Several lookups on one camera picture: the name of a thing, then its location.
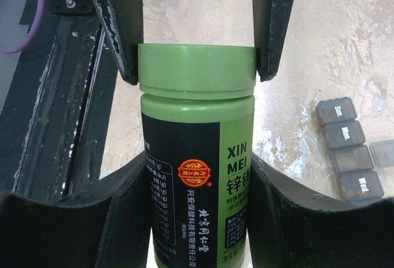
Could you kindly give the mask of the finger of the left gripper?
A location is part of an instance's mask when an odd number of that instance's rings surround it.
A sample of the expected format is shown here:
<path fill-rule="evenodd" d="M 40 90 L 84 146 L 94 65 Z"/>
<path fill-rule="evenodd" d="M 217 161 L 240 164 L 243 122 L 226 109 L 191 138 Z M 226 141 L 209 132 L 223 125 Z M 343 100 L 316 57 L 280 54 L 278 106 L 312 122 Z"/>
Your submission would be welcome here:
<path fill-rule="evenodd" d="M 254 45 L 261 82 L 279 69 L 294 0 L 252 0 Z"/>
<path fill-rule="evenodd" d="M 136 85 L 143 43 L 143 0 L 92 0 L 122 79 Z"/>

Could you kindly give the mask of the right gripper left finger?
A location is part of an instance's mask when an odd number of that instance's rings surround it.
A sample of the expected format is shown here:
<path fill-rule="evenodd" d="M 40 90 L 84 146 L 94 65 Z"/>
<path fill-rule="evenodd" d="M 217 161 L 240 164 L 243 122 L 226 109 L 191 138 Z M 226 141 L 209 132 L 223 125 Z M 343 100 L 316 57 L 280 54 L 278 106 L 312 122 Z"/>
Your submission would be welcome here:
<path fill-rule="evenodd" d="M 145 156 L 56 203 L 1 193 L 2 267 L 145 267 Z"/>

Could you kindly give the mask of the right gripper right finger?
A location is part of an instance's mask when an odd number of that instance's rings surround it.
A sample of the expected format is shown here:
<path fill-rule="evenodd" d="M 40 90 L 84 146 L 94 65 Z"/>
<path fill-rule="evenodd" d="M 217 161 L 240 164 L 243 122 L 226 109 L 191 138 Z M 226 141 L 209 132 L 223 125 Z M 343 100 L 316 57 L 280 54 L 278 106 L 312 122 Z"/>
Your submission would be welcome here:
<path fill-rule="evenodd" d="M 393 267 L 393 199 L 352 205 L 252 155 L 249 243 L 254 267 Z"/>

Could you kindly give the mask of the green lidded pill bottle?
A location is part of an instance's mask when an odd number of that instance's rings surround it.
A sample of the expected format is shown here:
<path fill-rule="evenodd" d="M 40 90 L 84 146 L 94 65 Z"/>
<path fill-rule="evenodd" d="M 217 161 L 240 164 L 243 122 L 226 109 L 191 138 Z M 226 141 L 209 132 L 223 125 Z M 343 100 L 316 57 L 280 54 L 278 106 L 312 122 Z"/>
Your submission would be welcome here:
<path fill-rule="evenodd" d="M 255 49 L 141 44 L 138 56 L 156 263 L 241 267 Z"/>

